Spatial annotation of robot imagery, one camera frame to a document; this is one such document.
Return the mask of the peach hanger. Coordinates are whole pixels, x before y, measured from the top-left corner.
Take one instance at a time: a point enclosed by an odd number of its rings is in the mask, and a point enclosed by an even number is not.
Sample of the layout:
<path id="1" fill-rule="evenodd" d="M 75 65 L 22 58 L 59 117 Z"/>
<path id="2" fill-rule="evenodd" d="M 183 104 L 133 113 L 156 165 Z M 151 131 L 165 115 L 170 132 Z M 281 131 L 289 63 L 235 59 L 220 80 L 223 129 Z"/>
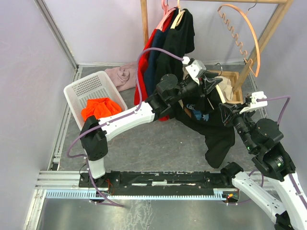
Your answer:
<path id="1" fill-rule="evenodd" d="M 231 24 L 230 19 L 227 17 L 226 13 L 223 11 L 224 9 L 229 8 L 234 10 L 239 16 L 242 18 L 245 26 L 247 27 L 249 37 L 254 44 L 254 48 L 256 51 L 256 60 L 253 57 L 249 57 L 250 53 L 244 48 L 244 43 L 241 41 L 241 37 L 235 27 Z M 232 38 L 234 39 L 235 45 L 238 47 L 241 56 L 243 57 L 244 62 L 248 65 L 248 69 L 254 75 L 254 77 L 258 77 L 261 68 L 261 54 L 260 54 L 260 45 L 258 42 L 258 36 L 256 35 L 256 31 L 248 18 L 247 12 L 244 12 L 238 6 L 235 6 L 230 3 L 221 4 L 217 12 L 222 19 L 223 23 L 227 27 L 230 32 Z"/>

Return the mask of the orange t shirt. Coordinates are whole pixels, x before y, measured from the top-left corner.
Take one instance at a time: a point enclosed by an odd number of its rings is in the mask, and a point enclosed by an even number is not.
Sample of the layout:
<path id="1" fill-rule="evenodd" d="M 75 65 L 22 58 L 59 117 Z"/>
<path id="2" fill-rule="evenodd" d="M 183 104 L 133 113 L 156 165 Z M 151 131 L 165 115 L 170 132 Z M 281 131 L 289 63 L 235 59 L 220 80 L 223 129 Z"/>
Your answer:
<path id="1" fill-rule="evenodd" d="M 86 107 L 81 111 L 81 116 L 86 121 L 90 116 L 99 119 L 119 114 L 122 111 L 122 108 L 110 98 L 88 99 Z"/>

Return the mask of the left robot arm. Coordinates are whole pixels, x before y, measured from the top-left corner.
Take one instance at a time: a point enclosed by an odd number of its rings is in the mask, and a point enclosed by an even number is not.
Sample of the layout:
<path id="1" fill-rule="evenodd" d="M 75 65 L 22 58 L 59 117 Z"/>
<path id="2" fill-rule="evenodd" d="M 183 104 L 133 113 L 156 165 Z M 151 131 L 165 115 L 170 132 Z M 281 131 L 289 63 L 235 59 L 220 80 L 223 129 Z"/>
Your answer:
<path id="1" fill-rule="evenodd" d="M 208 74 L 204 71 L 195 78 L 189 76 L 183 81 L 178 81 L 174 74 L 166 74 L 156 85 L 154 93 L 138 106 L 110 117 L 87 118 L 80 132 L 80 140 L 87 155 L 90 182 L 96 187 L 106 182 L 104 157 L 108 153 L 108 141 L 136 126 L 170 114 L 173 105 L 180 100 L 207 96 L 222 81 L 217 73 L 211 78 L 207 77 Z"/>

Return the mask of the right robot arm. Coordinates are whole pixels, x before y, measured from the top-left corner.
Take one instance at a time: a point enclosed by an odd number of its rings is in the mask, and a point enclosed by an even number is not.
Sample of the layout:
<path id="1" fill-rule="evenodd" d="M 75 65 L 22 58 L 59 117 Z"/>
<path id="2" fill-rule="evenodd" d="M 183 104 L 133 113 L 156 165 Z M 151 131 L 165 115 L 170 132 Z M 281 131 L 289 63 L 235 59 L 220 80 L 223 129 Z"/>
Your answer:
<path id="1" fill-rule="evenodd" d="M 274 187 L 273 197 L 236 163 L 222 169 L 220 182 L 225 187 L 239 189 L 257 204 L 274 223 L 276 230 L 305 230 L 307 228 L 307 196 L 295 170 L 295 165 L 281 144 L 283 133 L 279 124 L 268 118 L 252 120 L 254 109 L 243 104 L 219 104 L 225 126 L 233 126 L 255 167 Z"/>

